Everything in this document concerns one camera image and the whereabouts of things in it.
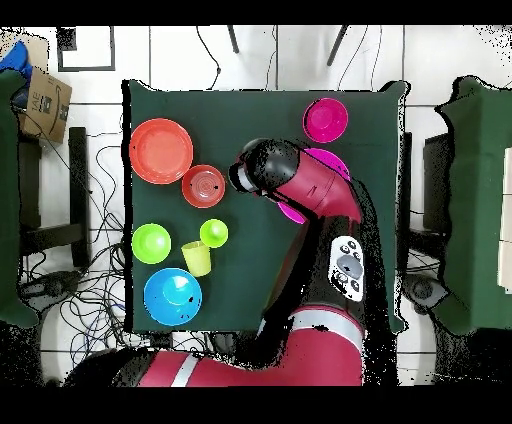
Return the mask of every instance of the green cup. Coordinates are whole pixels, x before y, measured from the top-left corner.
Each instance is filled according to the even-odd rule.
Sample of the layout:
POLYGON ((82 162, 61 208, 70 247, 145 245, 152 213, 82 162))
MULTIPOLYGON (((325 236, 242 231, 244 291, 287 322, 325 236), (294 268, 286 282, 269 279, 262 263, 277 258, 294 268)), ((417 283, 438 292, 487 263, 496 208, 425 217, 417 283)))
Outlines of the green cup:
POLYGON ((208 247, 221 247, 228 240, 228 227, 220 219, 209 219, 201 225, 199 237, 208 247))
POLYGON ((212 270, 210 248, 202 241, 193 241, 181 247, 188 272, 194 277, 202 277, 212 270))

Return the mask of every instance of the magenta bowl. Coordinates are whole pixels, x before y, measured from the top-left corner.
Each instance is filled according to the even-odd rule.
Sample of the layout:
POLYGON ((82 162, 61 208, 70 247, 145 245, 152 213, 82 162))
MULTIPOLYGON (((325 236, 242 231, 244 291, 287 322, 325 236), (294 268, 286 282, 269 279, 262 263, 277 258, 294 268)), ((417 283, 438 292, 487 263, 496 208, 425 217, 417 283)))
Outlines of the magenta bowl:
POLYGON ((329 143, 343 134, 348 124, 347 109, 336 99, 323 98, 309 105, 302 118, 306 135, 317 143, 329 143))

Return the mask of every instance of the yellow cup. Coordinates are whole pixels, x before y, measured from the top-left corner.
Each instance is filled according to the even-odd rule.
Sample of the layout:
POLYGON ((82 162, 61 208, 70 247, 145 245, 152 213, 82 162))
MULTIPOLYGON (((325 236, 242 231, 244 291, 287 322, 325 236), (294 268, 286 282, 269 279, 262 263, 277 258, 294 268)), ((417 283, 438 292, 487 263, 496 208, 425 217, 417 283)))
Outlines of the yellow cup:
POLYGON ((212 270, 210 248, 202 241, 193 241, 181 246, 188 272, 194 277, 202 277, 212 270))

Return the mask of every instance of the green table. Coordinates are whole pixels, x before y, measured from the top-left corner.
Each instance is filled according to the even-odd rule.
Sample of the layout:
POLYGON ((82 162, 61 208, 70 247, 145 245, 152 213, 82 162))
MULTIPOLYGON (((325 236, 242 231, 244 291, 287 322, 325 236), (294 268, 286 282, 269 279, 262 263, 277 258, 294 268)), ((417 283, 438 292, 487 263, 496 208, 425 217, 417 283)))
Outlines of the green table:
POLYGON ((451 295, 434 308, 452 333, 512 329, 512 295, 497 283, 505 149, 512 147, 512 91, 475 77, 454 85, 439 106, 454 140, 450 167, 452 232, 443 279, 451 295))
MULTIPOLYGON (((398 105, 407 88, 404 82, 389 84, 385 91, 378 93, 160 92, 147 90, 136 81, 130 81, 129 88, 132 131, 142 122, 157 117, 178 122, 194 143, 193 165, 210 164, 226 175, 240 149, 258 137, 307 142, 338 154, 372 196, 379 220, 391 329, 403 328, 402 321, 394 316, 393 298, 397 122, 398 105), (312 143, 302 129, 305 108, 321 97, 339 99, 349 114, 345 133, 332 143, 312 143)), ((287 219, 274 203, 237 193, 229 183, 219 204, 196 209, 183 198, 180 182, 152 185, 134 172, 131 175, 133 228, 154 222, 166 227, 172 237, 171 253, 162 263, 145 265, 133 260, 132 330, 256 330, 299 226, 287 219), (186 269, 180 247, 198 240, 199 227, 209 218, 223 220, 229 227, 230 237, 223 247, 212 250, 211 273, 198 279, 203 291, 202 307, 185 325, 163 326, 144 308, 144 285, 161 268, 186 269)))
POLYGON ((0 71, 0 321, 30 328, 39 323, 39 317, 18 298, 17 292, 21 275, 18 121, 11 110, 11 97, 24 84, 19 72, 0 71))

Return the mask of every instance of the orange plate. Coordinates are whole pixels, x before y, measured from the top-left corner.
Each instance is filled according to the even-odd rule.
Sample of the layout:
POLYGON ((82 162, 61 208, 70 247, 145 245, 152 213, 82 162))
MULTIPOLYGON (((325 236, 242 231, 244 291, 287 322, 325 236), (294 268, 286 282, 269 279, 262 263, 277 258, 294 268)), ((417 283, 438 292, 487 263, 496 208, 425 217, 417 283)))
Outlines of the orange plate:
POLYGON ((187 131, 169 119, 150 119, 132 134, 132 168, 149 183, 170 184, 179 180, 190 168, 192 157, 192 140, 187 131))

